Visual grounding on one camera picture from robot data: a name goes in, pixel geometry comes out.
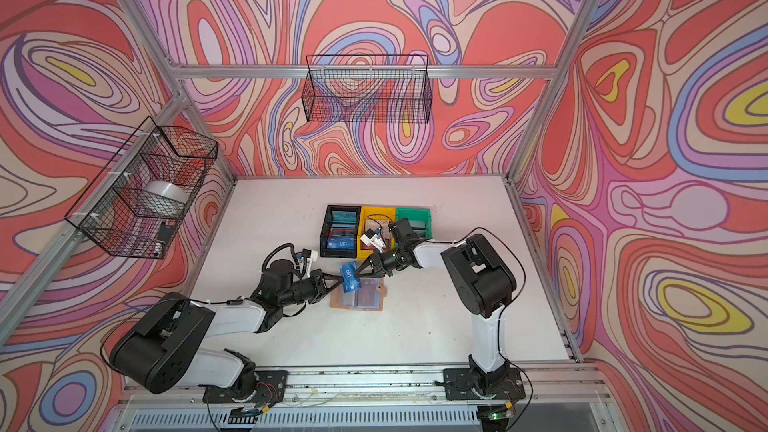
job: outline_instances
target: aluminum frame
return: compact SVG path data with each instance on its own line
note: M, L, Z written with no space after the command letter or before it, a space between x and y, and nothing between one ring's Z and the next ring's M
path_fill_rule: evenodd
M532 381L524 380L526 395L532 403L586 403L593 405L595 420L605 420L606 407L614 399L604 376L596 364L565 362L521 362ZM274 410L350 406L431 406L431 405L490 405L505 400L448 401L445 390L435 386L442 380L444 368L464 367L466 364L414 364L381 366L287 367L259 368L259 370L288 370L285 398ZM205 410L202 401L204 388L171 388L168 392L152 395L140 387L124 390L116 407L112 430L130 430L137 412L151 409ZM528 399L521 401L520 407ZM223 408L237 408L238 404ZM603 432L613 432L613 421L606 420Z
M192 101L188 95L186 88L184 87L184 80L196 79L196 78L285 78L285 79L302 79L306 76L306 66L189 66L179 65L173 63L170 60L165 49L162 47L159 37L150 25L149 19L141 7L138 0L117 0L123 11L128 16L128 20L131 26L137 31L139 37L142 39L150 56L153 58L160 75L168 83L168 86L172 91L176 92L174 99L169 102L174 104L174 111L168 112L168 117L158 115L158 123L168 123L166 120L172 122L173 118L179 113L179 111L187 107L187 117L192 123L193 127L200 133L204 133L207 136L213 136L210 129L207 127L205 120L203 119L200 111L197 109L196 104ZM522 218L519 212L522 212L522 207L519 204L519 198L516 196L511 180L513 173L519 168L521 158L528 154L528 150L534 143L538 131L542 128L543 122L546 116L549 115L554 100L556 99L557 91L560 89L561 84L568 74L568 67L573 58L575 57L576 49L579 43L584 37L588 28L590 19L594 14L600 0L582 0L581 5L575 15L574 23L569 29L564 44L562 45L561 52L558 54L555 65L553 66L434 66L430 67L430 73L432 78L436 79L449 79L449 78L537 78L546 79L548 84L544 87L542 95L537 107L532 114L531 123L528 124L526 130L521 138L520 146L517 148L514 154L512 164L506 171L504 176L508 181L508 192L512 201L515 212L518 213L518 217ZM120 166L120 163L128 157L128 152L124 154L124 157L118 162L116 168ZM220 163L222 174L225 177L225 181L230 184L228 187L228 196L225 201L224 207L228 204L229 197L231 197L232 187L234 186L234 177L231 175L230 168L226 164L226 161ZM84 206L88 204L88 201L98 195L92 194L89 199L84 203ZM224 216L223 213L218 214L216 224L211 230L204 250L206 251L216 233L216 229L220 220ZM540 276L546 276L545 268L542 268L540 255L535 246L535 241L532 241L532 230L530 225L521 220L521 226L527 234L527 242L529 248L533 247L532 255L534 261L537 263L537 270ZM80 243L82 237L77 237L78 232L69 226L72 230L63 231L61 235L57 236L52 243L47 246L46 251L38 257L38 260L26 271L22 279L17 282L12 289L8 292L5 300L0 304L0 316L2 312L6 310L13 310L16 316L20 315L18 322L28 312L28 309L37 301L39 295L47 287L48 283L52 280L53 276L58 273L60 267L66 263L69 256L76 249L77 244ZM204 252L198 257L195 268L199 271L197 264L200 266L205 259ZM548 294L548 299L553 310L556 311L556 320L559 324L564 323L564 316L560 309L559 302L553 300L551 296L554 296L554 290L552 286L545 285L545 291ZM12 320L5 320L0 324L0 344L5 342L5 339L12 333L16 325ZM561 327L566 332L566 335L570 334L570 329L565 325ZM571 348L576 357L576 361L581 360L581 355L578 348L574 347L572 335L568 338L571 343ZM354 368L355 373L350 371L344 371L343 368L288 368L292 373L289 377L289 389L293 398L297 398L296 401L302 400L301 404L310 401L320 401L317 398L312 398L315 392L312 392L316 387L320 386L324 390L354 390L350 392L352 395L345 396L344 400L340 400L338 404L361 404L364 402L377 402L378 400L384 401L388 404L398 403L399 400L404 400L408 404L413 404L414 400L423 400L426 403L434 403L434 400L439 398L439 394L442 392L441 388L436 388L433 385L435 378L440 380L442 378L442 369L446 366L456 366L458 364L443 364L443 365L426 365L426 366L376 366L372 368ZM569 361L562 364L521 364L523 368L529 371L532 375L534 385L538 385L542 382L543 388L536 387L536 392L533 396L533 401L591 401L595 397L598 397L603 402L611 402L612 398L608 392L607 387L602 381L602 376L599 370L595 366L584 366L574 364ZM343 380L339 380L337 383L332 384L328 382L329 376L338 376L337 378L344 377ZM126 389L123 395L122 407L125 406L127 400L135 396L142 395L144 390L135 390L132 388ZM187 401L187 406L195 406L195 401L201 399L202 389L184 389L184 390L172 390L171 393L175 396L181 396ZM155 397L154 402L158 406L168 402L162 398L162 396Z
M584 361L584 356L581 355L581 348L578 346L573 331L571 331L571 326L565 321L565 312L563 312L562 304L554 292L552 277L548 272L547 265L542 262L542 256L544 255L542 253L543 251L536 243L531 224L524 219L525 214L523 212L522 202L520 201L520 195L513 183L506 182L505 186L507 189L507 196L514 209L514 215L518 218L520 228L524 232L525 244L528 246L528 251L533 258L533 264L536 267L536 272L538 272L538 277L542 281L544 295L547 296L547 302L549 302L549 307L552 309L554 321L557 322L563 337L568 342L568 347L571 349L571 356L577 363L582 362Z
M528 126L525 127L518 148L514 151L514 156L506 171L507 178L512 178L520 168L522 160L528 156L530 149L536 143L536 139L544 126L544 121L550 115L552 109L558 104L557 98L562 86L568 78L568 71L571 68L571 63L576 57L576 52L581 45L581 41L587 34L592 17L594 17L595 12L597 12L600 1L601 0L581 0L578 11L574 17L574 22L571 24L571 28L568 29L568 33L565 35L562 48L555 61L556 71L554 78L544 86L538 104L536 105L536 109L534 110L533 117L528 123Z
M406 69L410 66L349 66L365 69ZM186 79L304 79L306 66L193 66L172 64L177 80ZM555 66L434 66L428 67L431 79L553 79Z

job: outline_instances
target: black cable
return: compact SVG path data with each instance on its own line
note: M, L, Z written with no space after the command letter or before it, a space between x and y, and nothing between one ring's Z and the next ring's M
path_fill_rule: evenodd
M514 362L512 362L509 359L507 359L503 355L502 355L502 358L504 358L504 360L506 360L507 362L509 362L510 364L515 366L517 369L519 369L521 372L523 372L523 375L525 376L525 379L531 385L531 394L528 396L528 402L525 403L525 408L523 410L520 410L520 414L518 414L518 416L516 418L514 418L514 420L510 420L511 421L510 425L508 425L507 428L504 429L504 431L506 431L506 430L510 430L518 422L518 420L520 420L520 418L523 416L525 411L528 409L528 406L531 405L531 399L533 398L533 382L531 382L531 378L528 376L528 374L525 373L525 370L523 370L520 367L518 367L517 365L515 365Z
M299 268L299 259L296 258L296 250L294 250L293 244L287 243L287 244L283 244L283 245L279 246L278 248L276 248L275 250L273 250L272 252L270 252L266 256L266 258L264 259L264 262L261 265L261 273L262 274L264 272L266 272L266 267L270 264L270 261L272 260L272 257L277 255L278 252L280 252L281 250L283 250L286 247L290 248L290 257L291 257L291 260L293 260L293 263L296 264L296 269Z
M370 216L366 216L366 218L371 218L371 217L384 217L387 220L389 220L390 224L392 222L394 222L389 216L385 216L384 214L371 214ZM371 218L371 220L373 220L375 223L379 224L379 229L383 229L384 228L384 226L378 220L376 220L375 218Z
M449 389L460 390L462 392L469 392L470 390L472 390L471 387L456 387L455 385L450 385L450 384L447 384L446 382L441 382L440 380L435 380L435 385L438 387L446 387Z
M514 260L517 261L518 265L520 265L520 269L522 270L522 273L523 273L523 284L520 286L520 289L518 290L517 294L512 298L511 301L509 301L508 304L506 304L504 306L504 308L502 309L501 313L499 313L499 315L498 315L498 320L499 320L499 322L501 322L502 316L504 316L504 312L506 312L507 307L512 305L512 303L515 300L517 300L518 297L520 297L520 294L522 294L523 289L525 288L525 284L528 283L528 275L525 273L525 267L523 267L523 264L520 262L520 259L518 258L517 255L514 254L514 252L510 249L510 247L508 245L506 245L504 243L504 241L501 240L497 235L495 235L493 232L489 231L485 227L475 227L474 229L469 231L469 234L467 234L464 237L460 238L456 242L440 242L440 241L428 241L428 242L436 242L438 244L456 244L456 243L459 243L459 242L462 242L462 241L466 240L466 238L469 237L470 235L472 235L472 233L474 231L476 231L476 230L482 230L482 231L487 232L488 234L492 235L496 240L498 240L502 245L504 245L504 248L507 249L507 252L512 254L512 256L514 257ZM504 359L507 363L511 364L516 369L519 369L523 373L523 375L525 376L525 379L531 385L531 394L528 396L528 402L526 402L525 408L520 411L520 414L518 414L518 416L512 421L512 423L509 426L507 426L506 430L510 430L512 428L512 426L514 426L518 422L518 420L520 420L520 417L523 416L523 413L528 409L528 406L531 404L531 399L533 398L533 382L531 382L531 379L528 377L528 374L525 373L525 370L523 370L522 368L518 367L514 362L512 362L509 359L507 359L504 356L504 354L502 354L502 327L501 327L501 324L499 324L499 327L497 328L496 344L497 344L497 347L498 347L498 354L502 357L502 359Z
M371 214L370 216L368 216L368 218L371 218L371 217L384 217L385 219L389 220L390 222L394 222L391 217L389 217L387 215L384 215L384 214Z
M439 240L427 240L427 242L432 242L432 243L435 243L435 244L458 244L459 242L463 242L463 241L465 241L465 240L466 240L466 238L467 238L467 237L469 237L470 235L472 235L472 233L473 233L474 231L476 231L476 230L483 230L483 231L486 231L488 234L490 234L491 236L493 236L493 237L494 237L496 240L498 240L498 241L499 241L499 242L500 242L502 245L504 245L504 248L506 248L506 249L507 249L507 252L509 252L509 253L510 253L510 254L511 254L513 257L514 257L514 260L515 260L515 261L517 261L518 265L520 265L520 270L522 270L522 272L523 272L523 285L521 285L521 286L520 286L520 289L518 290L518 292L516 293L516 295L515 295L515 296L512 298L512 301L510 302L510 304L511 304L511 303L513 303L513 302L514 302L514 301L515 301L515 300L516 300L518 297L520 297L520 294L522 294L522 293L523 293L523 289L525 288L525 284L526 284L526 283L528 283L528 274L526 274L526 273L525 273L525 267L523 267L523 264L522 264L522 262L520 262L520 259L518 258L518 256L514 254L514 252L512 251L512 249L510 249L510 248L509 248L509 246L508 246L508 245L506 245L506 244L504 243L504 241L503 241L503 240L501 240L501 239L498 237L498 235L496 235L496 234L494 234L493 232L489 231L489 230L488 230L488 229L486 229L485 227L475 227L474 229L472 229L471 231L469 231L469 233L468 233L467 235L465 235L464 237L462 237L462 238L460 238L459 240L457 240L457 241L454 241L454 242L445 242L445 241L439 241Z
M291 314L291 315L283 314L283 317L295 317L298 314L301 314L302 312L304 312L305 308L306 308L306 301L304 301L304 305L302 306L302 308L299 309L298 312L296 312L295 314Z
M210 389L210 386L206 387L206 392L208 393L208 397L210 397L210 392L208 389ZM216 432L221 432L221 429L219 428L218 424L216 424L216 421L214 420L214 415L210 412L210 403L206 402L205 407L208 409L208 418L210 419L211 425L214 426L216 429Z

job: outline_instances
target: yellow bin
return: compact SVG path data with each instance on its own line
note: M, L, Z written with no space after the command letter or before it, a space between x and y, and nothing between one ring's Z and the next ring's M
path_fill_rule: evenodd
M379 221L382 225L384 225L385 222L394 222L395 212L396 212L396 209L394 207L369 207L369 206L362 207L362 209L360 210L360 229L358 229L357 231L358 259L368 258L371 252L373 252L372 249L365 248L366 245L362 243L362 241L360 240L360 236L366 233L366 230L368 230L369 228L376 230L376 228L378 228L378 225L376 224L375 221ZM382 235L386 238L387 234L385 233L385 231L389 231L388 226L385 226L384 228L382 228Z

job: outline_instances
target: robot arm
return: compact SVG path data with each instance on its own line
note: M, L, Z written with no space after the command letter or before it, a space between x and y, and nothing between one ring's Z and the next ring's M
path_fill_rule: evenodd
M284 306L318 302L342 282L321 270L294 282L295 276L303 274L296 273L292 261L279 259L265 269L248 299L207 304L166 294L117 342L109 364L153 394L173 386L209 385L224 389L234 401L248 400L258 382L254 362L234 350L200 348L200 343L216 335L267 331L283 317Z
M510 368L503 355L502 312L512 302L517 281L494 247L481 234L458 243L425 241L413 232L405 218L391 224L390 232L397 247L383 253L374 251L358 267L355 276L380 278L408 266L446 269L458 297L473 314L469 355L472 379L468 386L483 397L501 392L524 398L523 388L515 387L519 370ZM368 267L371 271L362 273Z

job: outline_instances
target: psychedelic patterned wall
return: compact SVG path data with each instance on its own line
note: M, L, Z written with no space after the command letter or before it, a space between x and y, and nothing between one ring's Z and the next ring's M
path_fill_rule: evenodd
M302 64L426 53L436 64L552 64L580 0L140 0L172 60ZM299 80L187 89L236 175L506 171L543 81L437 80L428 126L305 124Z
M3 0L0 16L5 295L169 94L115 0ZM99 342L133 308L185 280L223 190L213 170L163 261L112 258L90 242L76 251L0 348L0 431L97 429L124 385L98 358Z
M604 0L516 182L630 430L768 430L768 0Z

